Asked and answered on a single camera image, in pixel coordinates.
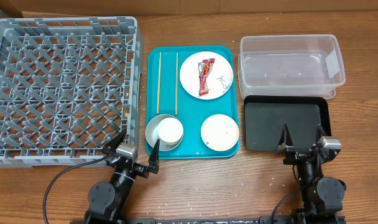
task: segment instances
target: gray plastic crate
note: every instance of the gray plastic crate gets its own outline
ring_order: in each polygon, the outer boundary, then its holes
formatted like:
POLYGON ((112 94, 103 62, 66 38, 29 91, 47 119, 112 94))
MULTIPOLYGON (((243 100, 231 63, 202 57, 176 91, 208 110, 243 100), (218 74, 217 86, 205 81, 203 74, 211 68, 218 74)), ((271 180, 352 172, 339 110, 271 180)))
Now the gray plastic crate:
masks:
POLYGON ((138 146, 143 48, 133 17, 0 19, 0 167, 99 159, 122 128, 138 146))

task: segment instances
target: wooden table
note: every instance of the wooden table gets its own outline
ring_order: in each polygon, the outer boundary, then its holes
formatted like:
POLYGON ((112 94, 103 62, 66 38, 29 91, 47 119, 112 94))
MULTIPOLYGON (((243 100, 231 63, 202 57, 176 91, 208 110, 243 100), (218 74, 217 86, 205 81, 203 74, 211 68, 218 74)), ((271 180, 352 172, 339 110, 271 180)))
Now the wooden table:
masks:
MULTIPOLYGON (((237 65, 240 39, 249 35, 333 34, 344 59, 346 83, 328 100, 331 129, 343 150, 323 165, 325 176, 345 181, 348 223, 378 223, 378 11, 270 13, 219 16, 138 17, 145 38, 141 80, 139 161, 145 144, 147 55, 159 46, 221 44, 237 65)), ((161 161, 158 175, 138 178, 127 213, 132 217, 251 218, 270 215, 284 196, 298 188, 282 156, 244 147, 243 100, 236 79, 241 148, 230 159, 161 161)), ((64 167, 0 169, 0 223, 43 223, 42 199, 64 167)), ((109 180, 112 168, 77 169, 63 175, 48 197, 51 223, 82 220, 89 188, 109 180)), ((277 214, 300 206, 292 198, 277 214)))

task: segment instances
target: paper plate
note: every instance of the paper plate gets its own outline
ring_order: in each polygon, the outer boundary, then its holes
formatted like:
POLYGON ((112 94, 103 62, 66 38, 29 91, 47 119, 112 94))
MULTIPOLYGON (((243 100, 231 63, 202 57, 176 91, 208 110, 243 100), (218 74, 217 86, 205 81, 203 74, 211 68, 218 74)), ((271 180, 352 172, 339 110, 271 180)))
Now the paper plate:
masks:
POLYGON ((189 56, 180 69, 182 87, 192 96, 202 100, 212 100, 224 95, 232 85, 233 70, 231 64, 214 52, 198 52, 189 56), (199 62, 215 58, 215 63, 207 78, 208 94, 199 96, 199 62))
POLYGON ((212 115, 201 125, 201 139, 212 150, 227 151, 239 140, 239 127, 229 116, 212 115))

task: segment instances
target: transparent bin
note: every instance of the transparent bin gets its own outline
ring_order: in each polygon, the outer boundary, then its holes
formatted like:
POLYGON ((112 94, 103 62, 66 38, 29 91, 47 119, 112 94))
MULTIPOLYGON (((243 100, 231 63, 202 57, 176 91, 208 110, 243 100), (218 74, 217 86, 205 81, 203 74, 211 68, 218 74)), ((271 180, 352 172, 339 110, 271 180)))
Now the transparent bin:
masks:
POLYGON ((332 98, 345 83, 333 35, 243 37, 237 65, 240 94, 332 98))

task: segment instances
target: wire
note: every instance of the wire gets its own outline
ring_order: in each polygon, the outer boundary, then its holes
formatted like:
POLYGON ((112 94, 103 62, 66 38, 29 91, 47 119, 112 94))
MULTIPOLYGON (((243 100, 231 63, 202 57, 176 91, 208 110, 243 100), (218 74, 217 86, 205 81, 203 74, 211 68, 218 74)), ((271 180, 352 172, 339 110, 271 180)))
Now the wire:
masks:
POLYGON ((94 160, 94 161, 84 162, 84 163, 82 163, 82 164, 78 164, 78 165, 75 165, 75 166, 69 167, 69 168, 63 170, 62 172, 60 172, 58 175, 56 175, 56 176, 53 178, 53 180, 51 181, 50 185, 49 185, 48 188, 47 188, 47 191, 45 191, 44 200, 42 201, 42 215, 44 216, 44 222, 45 222, 45 224, 49 224, 49 222, 48 222, 48 218, 47 218, 47 209, 45 208, 46 205, 47 205, 47 197, 48 197, 48 193, 50 192, 52 185, 57 181, 57 179, 58 179, 61 175, 63 175, 64 173, 66 173, 66 172, 68 172, 68 171, 71 171, 71 170, 76 169, 76 168, 79 168, 79 167, 87 166, 87 165, 90 165, 90 164, 94 164, 94 163, 97 163, 97 162, 101 162, 101 161, 105 160, 106 157, 107 157, 107 156, 104 156, 103 158, 100 158, 100 159, 97 159, 97 160, 94 160))
MULTIPOLYGON (((320 168, 320 163, 319 163, 319 151, 316 150, 316 172, 319 172, 319 168, 320 168)), ((295 165, 293 166, 293 174, 294 174, 294 178, 295 180, 297 180, 297 182, 299 183, 298 179, 297 179, 297 176, 295 175, 295 170, 294 170, 294 167, 295 165)), ((287 195, 285 198, 283 198, 277 205, 276 207, 274 208, 274 211, 272 212, 272 215, 270 216, 270 223, 271 224, 274 224, 274 218, 275 218, 275 214, 277 212, 277 209, 285 202, 287 201, 287 199, 289 199, 290 197, 293 197, 294 195, 296 195, 297 193, 299 193, 299 191, 303 190, 303 189, 306 189, 307 187, 309 187, 313 181, 315 181, 316 177, 318 176, 318 174, 315 174, 312 178, 312 180, 307 183, 306 185, 303 185, 303 186, 300 186, 300 188, 292 193, 290 193, 289 195, 287 195)))

